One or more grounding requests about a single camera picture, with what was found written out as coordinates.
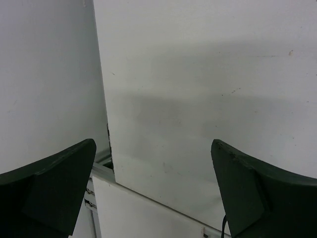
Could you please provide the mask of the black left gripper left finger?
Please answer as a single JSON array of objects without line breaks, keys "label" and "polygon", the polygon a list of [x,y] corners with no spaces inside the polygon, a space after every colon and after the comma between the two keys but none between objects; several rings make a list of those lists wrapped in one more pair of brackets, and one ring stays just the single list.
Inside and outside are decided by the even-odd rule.
[{"label": "black left gripper left finger", "polygon": [[2,238],[73,235],[97,146],[85,139],[0,176]]}]

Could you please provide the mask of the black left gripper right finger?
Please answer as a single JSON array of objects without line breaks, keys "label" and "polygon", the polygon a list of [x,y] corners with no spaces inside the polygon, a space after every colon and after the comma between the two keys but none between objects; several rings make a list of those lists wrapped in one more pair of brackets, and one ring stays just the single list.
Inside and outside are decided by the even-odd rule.
[{"label": "black left gripper right finger", "polygon": [[233,238],[315,238],[317,180],[215,139],[211,158]]}]

